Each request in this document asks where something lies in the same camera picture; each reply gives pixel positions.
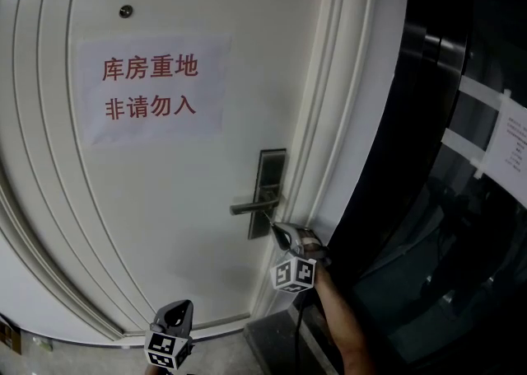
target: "wall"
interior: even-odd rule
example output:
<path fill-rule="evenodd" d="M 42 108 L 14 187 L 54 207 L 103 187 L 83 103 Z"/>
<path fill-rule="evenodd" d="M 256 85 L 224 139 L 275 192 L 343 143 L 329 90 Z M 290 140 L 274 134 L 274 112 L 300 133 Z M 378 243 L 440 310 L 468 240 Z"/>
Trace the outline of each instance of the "wall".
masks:
<path fill-rule="evenodd" d="M 314 221 L 327 243 L 361 175 L 385 109 L 403 34 L 407 0 L 375 0 L 370 44 L 347 135 Z"/>
<path fill-rule="evenodd" d="M 1 233 L 0 313 L 20 328 L 36 334 L 75 342 L 108 341 L 44 288 L 22 264 Z"/>

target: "tiled floor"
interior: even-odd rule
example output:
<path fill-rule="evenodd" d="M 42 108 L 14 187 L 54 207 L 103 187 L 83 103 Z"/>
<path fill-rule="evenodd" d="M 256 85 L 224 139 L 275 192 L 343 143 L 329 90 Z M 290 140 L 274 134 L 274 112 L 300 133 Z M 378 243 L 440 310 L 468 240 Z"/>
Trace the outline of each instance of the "tiled floor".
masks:
<path fill-rule="evenodd" d="M 143 375 L 142 349 L 102 349 L 54 342 L 52 353 L 22 335 L 22 356 L 0 343 L 2 375 Z M 180 369 L 195 375 L 263 375 L 242 333 L 196 343 Z"/>

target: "notice paper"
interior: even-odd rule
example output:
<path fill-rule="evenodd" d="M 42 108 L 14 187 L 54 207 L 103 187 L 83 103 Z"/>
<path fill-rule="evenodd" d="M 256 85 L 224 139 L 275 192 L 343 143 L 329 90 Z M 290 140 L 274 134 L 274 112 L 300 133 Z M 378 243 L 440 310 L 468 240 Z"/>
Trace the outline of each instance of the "notice paper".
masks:
<path fill-rule="evenodd" d="M 82 144 L 222 131 L 229 35 L 125 36 L 77 46 Z"/>
<path fill-rule="evenodd" d="M 503 96 L 484 171 L 527 208 L 527 110 Z"/>

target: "lever handle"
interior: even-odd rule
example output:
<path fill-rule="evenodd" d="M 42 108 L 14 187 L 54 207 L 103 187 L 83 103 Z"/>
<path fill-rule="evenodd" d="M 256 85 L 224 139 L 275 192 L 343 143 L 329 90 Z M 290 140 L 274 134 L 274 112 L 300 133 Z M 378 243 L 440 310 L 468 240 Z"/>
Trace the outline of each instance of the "lever handle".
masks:
<path fill-rule="evenodd" d="M 240 215 L 242 213 L 257 213 L 269 211 L 276 208 L 280 199 L 277 198 L 270 190 L 260 188 L 260 197 L 264 198 L 263 202 L 251 202 L 250 204 L 231 205 L 231 215 Z"/>

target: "door handle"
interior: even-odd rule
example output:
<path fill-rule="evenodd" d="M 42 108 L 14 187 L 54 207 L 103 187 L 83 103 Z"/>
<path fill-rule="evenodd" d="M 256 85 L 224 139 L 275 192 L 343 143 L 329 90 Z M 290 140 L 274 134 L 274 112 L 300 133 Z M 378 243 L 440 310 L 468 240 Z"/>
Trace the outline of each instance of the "door handle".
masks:
<path fill-rule="evenodd" d="M 242 213 L 256 213 L 270 211 L 278 206 L 279 198 L 269 188 L 260 188 L 260 198 L 262 202 L 251 202 L 249 204 L 231 205 L 231 215 Z"/>
<path fill-rule="evenodd" d="M 250 213 L 249 239 L 267 236 L 269 233 L 269 220 L 273 218 L 281 198 L 285 163 L 285 149 L 260 151 L 253 202 L 231 205 L 232 215 Z"/>

